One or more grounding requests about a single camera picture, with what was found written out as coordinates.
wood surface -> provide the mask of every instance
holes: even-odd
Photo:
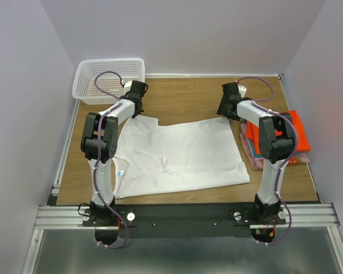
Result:
[[[283,112],[288,107],[277,78],[266,78],[274,87],[275,95],[270,102],[261,105]],[[236,78],[180,78],[147,79],[149,90],[143,99],[144,116],[159,119],[160,126],[195,122],[218,117],[216,114],[222,97],[221,86]],[[269,88],[256,79],[241,82],[248,88],[246,96],[253,99],[268,98]],[[90,167],[80,150],[80,141],[88,112],[99,112],[109,106],[79,105],[74,132],[71,139],[65,170],[59,190],[57,205],[79,205],[91,199]],[[208,203],[208,202],[252,202],[261,183],[261,170],[252,170],[242,149],[239,137],[239,122],[230,121],[242,160],[250,175],[250,183],[228,187],[210,188],[198,191],[185,191],[170,194],[156,194],[118,199],[116,203]],[[112,168],[114,187],[114,170]],[[288,166],[282,184],[281,195],[287,201],[317,200],[308,167],[305,164]]]

white plastic basket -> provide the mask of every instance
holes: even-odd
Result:
[[[109,70],[119,73],[125,82],[145,81],[145,63],[140,58],[85,60],[76,70],[73,97],[86,104],[114,104],[116,99],[100,92],[94,85],[95,77]],[[102,75],[97,84],[101,89],[118,97],[124,95],[119,78],[114,74]]]

metal frame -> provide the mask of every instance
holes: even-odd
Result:
[[[165,77],[162,75],[152,75],[152,78]],[[180,78],[180,74],[169,75],[170,78]],[[184,75],[184,77],[194,77],[194,75]],[[216,77],[216,75],[204,75],[204,77]],[[71,137],[74,130],[75,120],[78,113],[80,101],[76,100],[74,111],[71,117],[71,123],[67,132],[65,145],[62,151],[61,159],[57,168],[57,173],[53,183],[52,195],[57,196],[62,180],[63,169],[65,167],[67,153],[71,142]],[[329,236],[336,254],[336,258],[343,273],[343,242],[341,240],[338,227],[340,226],[337,214],[332,204],[290,204],[289,208],[292,212],[292,227],[327,227]],[[35,262],[38,257],[38,252],[41,246],[43,233],[46,229],[118,229],[118,227],[84,227],[82,225],[82,218],[78,215],[77,207],[40,207],[38,215],[34,224],[34,231],[30,241],[27,252],[25,264],[22,273],[32,274]],[[251,228],[259,228],[259,225],[251,225]]]

red cloth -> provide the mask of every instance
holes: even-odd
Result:
[[[297,151],[298,152],[310,151],[311,146],[310,146],[310,144],[306,138],[304,125],[302,124],[301,119],[298,116],[296,110],[290,110],[290,111],[288,111],[288,113],[292,117],[292,122],[293,122],[293,125],[295,126],[295,129],[296,129],[297,135],[298,135]],[[280,135],[282,135],[282,132],[276,131],[276,136],[280,136]],[[248,121],[246,124],[245,136],[253,141],[254,148],[256,149],[256,152],[258,154],[260,154],[260,150],[259,150],[259,128]]]

gray wall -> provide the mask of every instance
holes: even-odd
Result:
[[[146,73],[283,73],[325,0],[41,0],[71,60]]]
[[[73,109],[74,66],[39,1],[0,0],[0,273],[20,273]]]
[[[343,238],[343,1],[327,0],[284,75],[312,145],[320,197],[334,202]]]

